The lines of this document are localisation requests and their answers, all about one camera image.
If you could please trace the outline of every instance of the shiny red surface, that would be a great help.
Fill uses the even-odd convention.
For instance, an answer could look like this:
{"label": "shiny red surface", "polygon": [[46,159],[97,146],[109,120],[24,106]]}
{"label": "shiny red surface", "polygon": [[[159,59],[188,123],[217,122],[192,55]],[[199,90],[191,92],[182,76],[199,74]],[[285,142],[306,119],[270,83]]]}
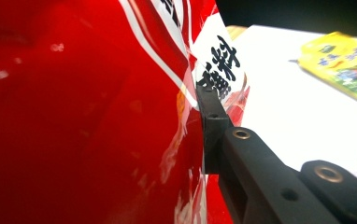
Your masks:
{"label": "shiny red surface", "polygon": [[174,223],[195,195],[199,113],[118,1],[0,0],[1,74],[0,223]]}

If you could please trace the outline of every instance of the black metal bracket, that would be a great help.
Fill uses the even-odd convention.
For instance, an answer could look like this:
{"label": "black metal bracket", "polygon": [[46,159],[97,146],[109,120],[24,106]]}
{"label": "black metal bracket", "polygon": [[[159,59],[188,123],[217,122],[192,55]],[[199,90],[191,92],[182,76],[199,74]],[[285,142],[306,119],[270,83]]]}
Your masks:
{"label": "black metal bracket", "polygon": [[197,88],[206,174],[219,174],[234,223],[357,223],[357,178],[327,161],[286,166],[252,130],[233,127],[217,93]]}

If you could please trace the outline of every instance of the round joint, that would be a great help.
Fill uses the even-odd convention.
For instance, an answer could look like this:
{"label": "round joint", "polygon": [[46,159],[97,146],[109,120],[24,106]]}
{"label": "round joint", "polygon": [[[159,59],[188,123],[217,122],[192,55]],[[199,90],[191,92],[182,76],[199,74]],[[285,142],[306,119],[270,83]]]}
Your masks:
{"label": "round joint", "polygon": [[250,138],[250,133],[243,131],[243,130],[234,130],[232,134],[240,139],[248,139]]}
{"label": "round joint", "polygon": [[341,173],[331,167],[324,165],[316,166],[315,173],[321,179],[332,183],[341,183],[344,180],[344,176],[342,176]]}

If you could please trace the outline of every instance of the yellow snack bag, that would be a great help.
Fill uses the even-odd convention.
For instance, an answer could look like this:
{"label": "yellow snack bag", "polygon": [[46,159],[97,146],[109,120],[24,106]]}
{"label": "yellow snack bag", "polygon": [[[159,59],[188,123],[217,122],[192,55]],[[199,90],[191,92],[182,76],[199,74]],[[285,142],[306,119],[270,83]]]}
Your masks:
{"label": "yellow snack bag", "polygon": [[334,32],[306,43],[301,67],[357,100],[357,39]]}

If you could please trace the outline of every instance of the black background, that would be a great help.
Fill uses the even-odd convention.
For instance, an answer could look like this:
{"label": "black background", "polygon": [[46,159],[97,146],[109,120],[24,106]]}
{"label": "black background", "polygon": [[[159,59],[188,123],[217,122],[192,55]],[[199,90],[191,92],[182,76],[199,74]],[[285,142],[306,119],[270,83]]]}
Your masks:
{"label": "black background", "polygon": [[357,35],[357,1],[216,0],[225,25],[253,24]]}

